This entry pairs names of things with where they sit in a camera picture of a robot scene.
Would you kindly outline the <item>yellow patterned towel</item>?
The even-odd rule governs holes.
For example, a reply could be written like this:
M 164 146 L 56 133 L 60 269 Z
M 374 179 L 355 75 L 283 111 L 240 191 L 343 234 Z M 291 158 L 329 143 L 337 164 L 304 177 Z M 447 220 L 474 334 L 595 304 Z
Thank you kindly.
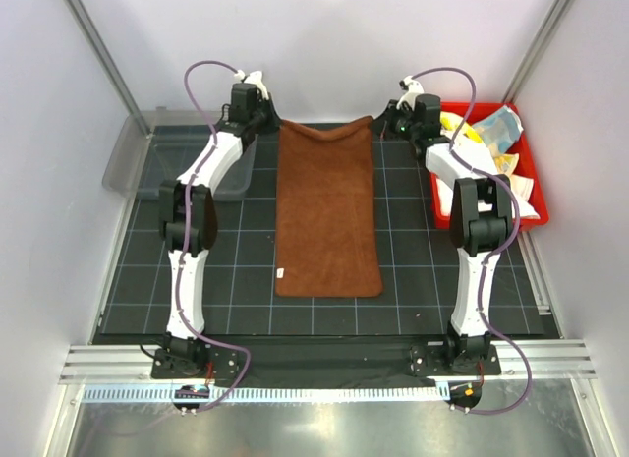
M 452 112 L 441 111 L 439 120 L 443 130 L 451 133 L 459 130 L 459 133 L 469 140 L 476 143 L 483 143 L 483 139 L 478 132 L 460 115 Z

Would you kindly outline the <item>right aluminium frame post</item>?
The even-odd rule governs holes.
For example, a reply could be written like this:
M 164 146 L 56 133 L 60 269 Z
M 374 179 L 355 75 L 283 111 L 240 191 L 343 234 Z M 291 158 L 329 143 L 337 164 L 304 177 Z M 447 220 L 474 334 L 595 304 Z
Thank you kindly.
M 562 21 L 566 18 L 575 0 L 553 0 L 532 42 L 528 46 L 513 78 L 505 91 L 502 102 L 513 104 L 521 94 L 526 82 L 543 58 Z

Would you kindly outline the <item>clear plastic bin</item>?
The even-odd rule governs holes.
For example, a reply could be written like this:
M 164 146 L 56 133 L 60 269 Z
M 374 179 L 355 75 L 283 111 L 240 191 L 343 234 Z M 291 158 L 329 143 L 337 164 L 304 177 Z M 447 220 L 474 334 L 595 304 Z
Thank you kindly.
M 244 199 L 253 173 L 254 139 L 213 133 L 201 115 L 159 107 L 129 116 L 105 170 L 104 188 L 157 200 L 165 181 L 209 190 L 214 203 Z

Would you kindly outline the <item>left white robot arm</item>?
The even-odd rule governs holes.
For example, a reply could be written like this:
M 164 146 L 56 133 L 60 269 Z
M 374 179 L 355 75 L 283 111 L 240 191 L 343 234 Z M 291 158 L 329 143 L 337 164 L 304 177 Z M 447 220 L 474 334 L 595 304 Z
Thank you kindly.
M 214 193 L 257 136 L 279 126 L 264 84 L 235 83 L 226 117 L 210 128 L 200 154 L 181 175 L 160 185 L 159 234 L 171 265 L 168 338 L 196 341 L 203 335 L 204 269 L 218 232 Z

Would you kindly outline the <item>aluminium frame post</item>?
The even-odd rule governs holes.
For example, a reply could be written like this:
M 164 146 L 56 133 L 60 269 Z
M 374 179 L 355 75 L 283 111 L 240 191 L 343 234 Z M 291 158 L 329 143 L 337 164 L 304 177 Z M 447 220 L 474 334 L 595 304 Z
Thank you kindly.
M 151 134 L 150 125 L 137 105 L 83 0 L 64 0 L 64 2 L 129 116 L 139 131 L 148 137 Z
M 502 102 L 513 104 L 521 94 L 526 82 L 543 58 L 562 21 L 566 18 L 575 0 L 553 0 L 532 42 L 528 46 L 513 78 L 505 91 Z

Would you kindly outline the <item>brown towel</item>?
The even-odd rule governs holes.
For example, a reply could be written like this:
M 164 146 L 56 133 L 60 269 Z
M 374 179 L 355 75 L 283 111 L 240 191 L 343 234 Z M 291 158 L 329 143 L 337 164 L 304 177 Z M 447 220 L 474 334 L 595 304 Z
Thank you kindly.
M 372 118 L 279 132 L 276 280 L 281 297 L 373 298 L 376 248 Z

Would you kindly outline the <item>blue patterned towel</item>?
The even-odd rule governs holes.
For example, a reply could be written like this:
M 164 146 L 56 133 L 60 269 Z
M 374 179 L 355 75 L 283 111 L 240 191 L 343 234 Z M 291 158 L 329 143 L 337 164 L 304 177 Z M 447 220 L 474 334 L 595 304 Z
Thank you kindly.
M 493 157 L 505 154 L 524 132 L 520 117 L 507 105 L 473 124 L 472 128 L 481 137 Z

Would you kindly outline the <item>left aluminium frame post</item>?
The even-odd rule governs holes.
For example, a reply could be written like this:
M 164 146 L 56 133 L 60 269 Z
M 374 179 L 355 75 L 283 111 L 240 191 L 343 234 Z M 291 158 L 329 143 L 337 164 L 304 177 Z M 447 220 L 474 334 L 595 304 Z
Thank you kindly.
M 64 0 L 64 2 L 129 116 L 139 131 L 148 137 L 151 134 L 150 125 L 137 105 L 83 0 Z

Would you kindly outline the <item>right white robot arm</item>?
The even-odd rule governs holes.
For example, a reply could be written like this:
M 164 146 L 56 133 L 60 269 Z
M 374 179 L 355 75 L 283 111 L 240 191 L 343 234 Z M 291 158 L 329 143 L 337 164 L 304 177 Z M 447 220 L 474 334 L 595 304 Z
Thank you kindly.
M 508 178 L 495 173 L 488 149 L 444 130 L 440 113 L 441 100 L 433 94 L 391 99 L 372 131 L 408 142 L 426 170 L 452 190 L 449 236 L 459 273 L 442 361 L 450 372 L 465 374 L 490 355 L 492 281 L 501 252 L 514 240 L 518 203 Z

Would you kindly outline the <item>white pink towel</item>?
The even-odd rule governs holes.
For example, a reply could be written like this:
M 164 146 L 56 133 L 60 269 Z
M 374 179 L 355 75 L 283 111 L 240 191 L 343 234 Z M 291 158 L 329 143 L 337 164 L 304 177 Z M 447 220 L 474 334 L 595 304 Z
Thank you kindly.
M 441 215 L 448 217 L 451 213 L 453 202 L 454 182 L 460 178 L 480 179 L 481 176 L 468 169 L 459 162 L 454 155 L 457 154 L 465 162 L 475 169 L 487 172 L 491 175 L 506 175 L 509 179 L 511 191 L 514 193 L 522 218 L 539 219 L 540 216 L 533 208 L 529 199 L 532 195 L 534 180 L 522 177 L 506 169 L 508 157 L 499 157 L 496 163 L 490 150 L 483 144 L 458 136 L 453 149 L 449 143 L 436 144 L 429 148 L 426 156 L 426 168 L 436 176 L 437 194 L 439 198 Z

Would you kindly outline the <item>aluminium front rail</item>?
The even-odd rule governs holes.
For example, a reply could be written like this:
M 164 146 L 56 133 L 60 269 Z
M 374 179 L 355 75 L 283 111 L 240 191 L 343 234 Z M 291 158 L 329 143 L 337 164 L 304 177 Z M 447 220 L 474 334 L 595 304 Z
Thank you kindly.
M 521 350 L 536 379 L 593 379 L 597 376 L 590 353 L 579 339 L 519 340 L 515 346 L 496 341 L 496 357 L 506 378 L 523 379 Z M 73 346 L 65 359 L 62 383 L 147 382 L 152 361 L 138 347 Z

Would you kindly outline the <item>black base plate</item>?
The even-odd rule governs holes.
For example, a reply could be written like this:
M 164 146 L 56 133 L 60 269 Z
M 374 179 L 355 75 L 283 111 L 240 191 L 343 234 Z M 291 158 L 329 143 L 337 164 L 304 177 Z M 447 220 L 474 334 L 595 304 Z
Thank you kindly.
M 273 336 L 231 346 L 167 339 L 149 357 L 153 378 L 200 379 L 221 387 L 396 388 L 501 372 L 496 348 L 486 335 Z

